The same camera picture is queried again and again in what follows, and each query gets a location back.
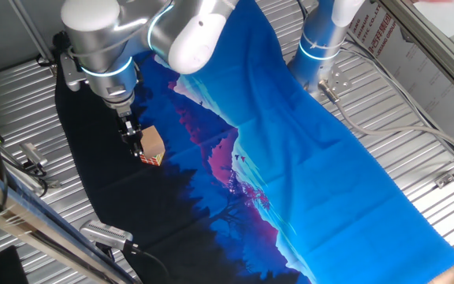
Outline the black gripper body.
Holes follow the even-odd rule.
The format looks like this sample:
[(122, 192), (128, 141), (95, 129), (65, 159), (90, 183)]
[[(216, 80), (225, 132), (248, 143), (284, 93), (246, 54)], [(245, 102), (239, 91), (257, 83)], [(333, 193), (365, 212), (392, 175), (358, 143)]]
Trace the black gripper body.
[(116, 108), (117, 122), (122, 132), (135, 132), (137, 129), (137, 121), (132, 113), (129, 105), (118, 106)]

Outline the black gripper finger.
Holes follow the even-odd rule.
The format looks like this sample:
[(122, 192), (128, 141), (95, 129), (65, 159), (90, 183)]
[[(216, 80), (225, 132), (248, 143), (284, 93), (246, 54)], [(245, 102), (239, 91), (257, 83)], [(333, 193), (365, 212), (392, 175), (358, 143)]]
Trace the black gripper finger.
[(123, 125), (119, 130), (119, 133), (121, 134), (121, 139), (123, 140), (123, 142), (126, 143), (128, 146), (131, 146), (133, 128), (131, 126), (127, 127), (126, 125)]
[(142, 138), (142, 133), (135, 133), (130, 136), (130, 148), (135, 157), (139, 157), (143, 154), (143, 146), (141, 144)]

